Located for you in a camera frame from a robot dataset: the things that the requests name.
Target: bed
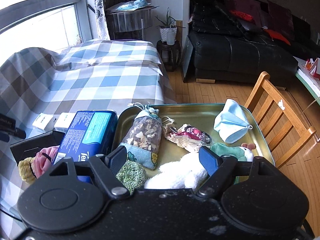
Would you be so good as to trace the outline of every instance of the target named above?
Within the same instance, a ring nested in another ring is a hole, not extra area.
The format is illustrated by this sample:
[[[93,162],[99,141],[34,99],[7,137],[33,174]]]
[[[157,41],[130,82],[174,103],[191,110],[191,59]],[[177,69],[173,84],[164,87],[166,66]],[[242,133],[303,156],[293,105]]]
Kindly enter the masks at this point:
[[[27,138],[39,134],[32,122],[40,113],[112,109],[129,103],[175,103],[158,52],[146,41],[92,40],[56,53],[28,48],[0,67],[0,113],[16,119]],[[10,144],[0,141],[0,234],[12,239],[24,228],[16,210],[21,181]]]

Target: potted plant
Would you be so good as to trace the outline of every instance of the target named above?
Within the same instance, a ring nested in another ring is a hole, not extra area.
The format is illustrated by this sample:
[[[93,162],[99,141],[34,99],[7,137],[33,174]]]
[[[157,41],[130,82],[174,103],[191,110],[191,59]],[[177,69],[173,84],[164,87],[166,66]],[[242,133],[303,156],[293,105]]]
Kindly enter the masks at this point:
[[[166,21],[162,21],[156,16],[156,18],[162,23],[162,25],[158,25],[157,27],[160,27],[160,34],[161,34],[161,41],[166,42],[167,41],[167,32],[170,29],[174,29],[174,35],[177,34],[177,27],[175,24],[175,19],[169,16],[169,7],[167,9],[167,19]]]

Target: wooden chair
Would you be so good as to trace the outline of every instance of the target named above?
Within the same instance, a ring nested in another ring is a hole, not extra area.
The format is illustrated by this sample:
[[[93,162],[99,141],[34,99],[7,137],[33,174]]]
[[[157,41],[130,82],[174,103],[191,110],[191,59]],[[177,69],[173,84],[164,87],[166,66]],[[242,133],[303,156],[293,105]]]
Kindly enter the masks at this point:
[[[283,114],[288,118],[288,121],[281,128],[278,134],[269,142],[268,146],[270,151],[273,150],[282,142],[282,140],[287,136],[287,134],[294,127],[297,133],[300,136],[300,139],[295,143],[279,160],[276,161],[276,167],[281,168],[284,164],[286,164],[298,151],[301,150],[303,146],[311,139],[311,137],[315,134],[316,129],[311,126],[308,129],[305,128],[298,115],[292,110],[292,108],[288,105],[288,103],[284,100],[283,96],[280,92],[274,87],[273,84],[269,81],[270,75],[267,72],[262,72],[258,78],[257,83],[255,84],[247,102],[244,107],[249,109],[250,112],[253,112],[255,109],[259,99],[263,91],[268,93],[268,97],[261,109],[259,110],[255,120],[258,125],[261,123],[263,118],[266,116],[267,112],[270,110],[273,102],[280,106],[273,113],[271,118],[268,120],[266,126],[261,130],[264,137],[271,132],[277,122],[280,120]]]

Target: metal tray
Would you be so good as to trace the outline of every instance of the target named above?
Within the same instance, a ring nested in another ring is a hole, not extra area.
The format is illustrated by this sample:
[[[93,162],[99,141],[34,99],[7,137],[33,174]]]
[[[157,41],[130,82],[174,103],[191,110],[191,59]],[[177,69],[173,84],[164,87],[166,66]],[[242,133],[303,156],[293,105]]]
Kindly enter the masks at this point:
[[[181,105],[153,105],[155,109],[159,109],[159,117],[168,116],[175,120],[174,126],[180,128],[183,124],[188,123],[200,130],[208,133],[213,142],[222,142],[219,133],[213,129],[215,117],[222,111],[224,104],[181,104]],[[255,143],[257,148],[253,150],[255,156],[263,156],[273,165],[275,164],[270,149],[263,137],[254,117],[248,109],[241,106],[244,110],[249,123],[253,126],[245,136],[233,144],[228,146],[240,146],[241,143]],[[133,124],[134,118],[141,110],[137,107],[130,107],[122,112],[119,116],[118,125],[116,128],[115,138],[112,149],[118,147],[124,136]],[[168,162],[178,161],[188,153],[185,149],[178,147],[176,144],[161,138],[158,151],[157,167],[154,171],[146,168],[148,177],[152,177],[158,173],[160,165]]]

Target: blue face mask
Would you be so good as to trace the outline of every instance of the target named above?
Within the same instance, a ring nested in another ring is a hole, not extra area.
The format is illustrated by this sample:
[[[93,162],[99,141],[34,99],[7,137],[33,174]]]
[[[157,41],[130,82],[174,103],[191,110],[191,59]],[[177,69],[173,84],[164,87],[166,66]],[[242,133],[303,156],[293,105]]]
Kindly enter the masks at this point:
[[[225,143],[234,143],[243,137],[252,125],[248,123],[244,111],[238,103],[227,99],[223,110],[214,120],[213,128]]]

